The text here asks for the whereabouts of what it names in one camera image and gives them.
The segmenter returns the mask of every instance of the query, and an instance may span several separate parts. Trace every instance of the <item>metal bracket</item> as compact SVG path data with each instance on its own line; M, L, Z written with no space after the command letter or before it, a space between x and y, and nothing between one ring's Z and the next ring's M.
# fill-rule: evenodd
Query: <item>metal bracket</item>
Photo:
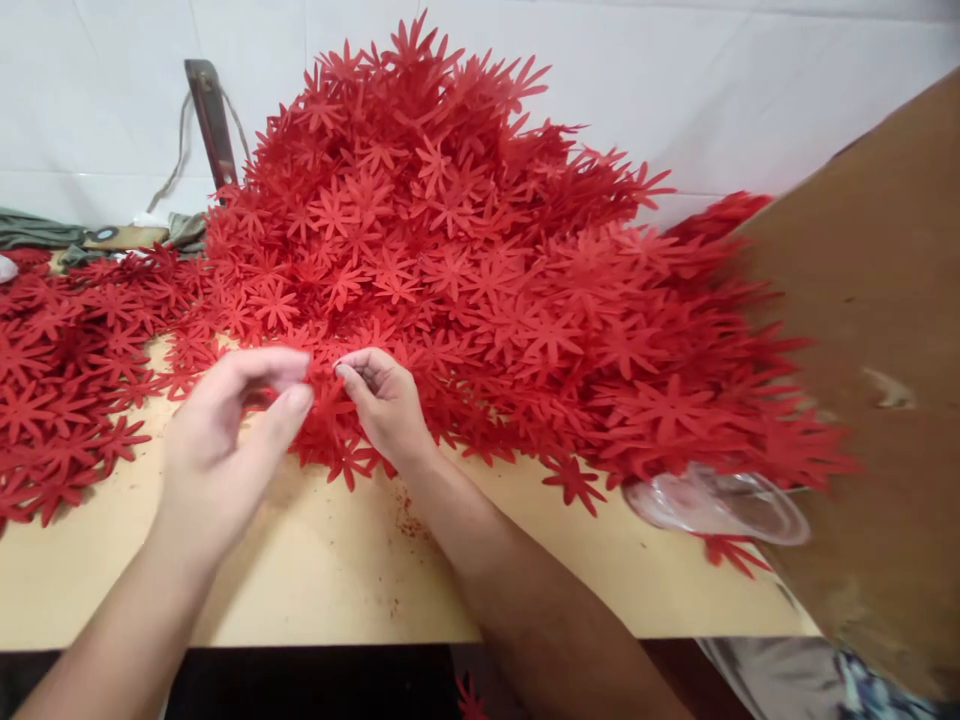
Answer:
M237 166L230 146L227 114L223 109L223 94L217 70L209 60L184 60L184 70L197 109L200 133L207 149L210 171L217 190L237 182Z

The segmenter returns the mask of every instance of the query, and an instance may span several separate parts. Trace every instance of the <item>wire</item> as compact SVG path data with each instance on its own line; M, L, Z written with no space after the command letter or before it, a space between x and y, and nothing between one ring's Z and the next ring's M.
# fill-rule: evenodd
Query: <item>wire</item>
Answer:
M160 202L162 198L167 196L167 193L170 192L170 188L173 186L173 183L175 183L177 178L180 176L180 166L183 165L183 137L186 131L188 107L190 107L189 90L187 90L186 97L183 98L183 105L180 106L180 142L177 147L177 164L173 166L173 172L170 173L170 177L167 178L167 181L163 184L163 187L154 193L153 199L150 201L150 204L147 205L148 213L153 212L157 207L157 203Z
M223 99L227 101L227 107L230 109L230 116L233 118L233 123L236 125L237 134L240 136L240 144L243 146L243 155L247 159L247 165L250 165L250 148L247 146L247 137L243 131L243 123L240 122L240 116L237 114L237 111L233 107L233 103L230 102L230 96L227 95L226 91L221 87L220 94L223 95ZM159 203L163 198L167 196L170 192L170 188L173 187L173 184L177 181L177 178L180 177L180 171L183 166L183 141L186 137L187 132L187 108L190 107L190 101L192 94L187 90L186 97L183 98L183 105L180 106L180 139L177 145L177 164L173 166L173 172L170 173L170 177L167 178L167 181L163 184L159 190L153 195L153 199L150 201L150 204L147 206L147 212L153 212L157 203Z

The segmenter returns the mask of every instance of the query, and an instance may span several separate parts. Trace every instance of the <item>wooden table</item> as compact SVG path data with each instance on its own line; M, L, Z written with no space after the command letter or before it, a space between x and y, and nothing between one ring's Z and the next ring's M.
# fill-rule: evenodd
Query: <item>wooden table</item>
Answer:
M158 355L155 348L153 355ZM0 540L0 650L63 647L143 541L160 490L164 426L154 399L131 420L154 440L47 529ZM697 538L657 530L619 494L599 519L565 507L539 463L458 464L521 527L589 585L641 638L816 635L773 576L715 568ZM220 572L193 638L198 646L463 642L478 639L443 558L406 508L399 480L360 478L350 493L327 469L288 457Z

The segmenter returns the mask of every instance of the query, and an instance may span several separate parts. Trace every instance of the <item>dark floor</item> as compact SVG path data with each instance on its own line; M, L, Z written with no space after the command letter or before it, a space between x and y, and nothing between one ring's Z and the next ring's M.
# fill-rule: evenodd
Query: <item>dark floor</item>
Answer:
M0 654L0 720L13 716L59 653ZM168 720L459 718L446 645L191 650Z
M750 720L693 640L641 643L698 720ZM0 720L7 720L59 652L0 653ZM494 720L526 718L480 645L190 650L166 720L216 718L459 719L455 674L470 672Z

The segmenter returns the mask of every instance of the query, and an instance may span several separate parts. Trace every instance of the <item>clear plastic cup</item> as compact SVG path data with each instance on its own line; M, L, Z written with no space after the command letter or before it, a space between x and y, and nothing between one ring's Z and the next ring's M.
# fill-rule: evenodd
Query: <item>clear plastic cup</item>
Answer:
M772 482L756 473L718 475L690 463L676 476L623 487L638 516L656 527L706 535L744 535L776 545L801 545L810 525L800 508Z

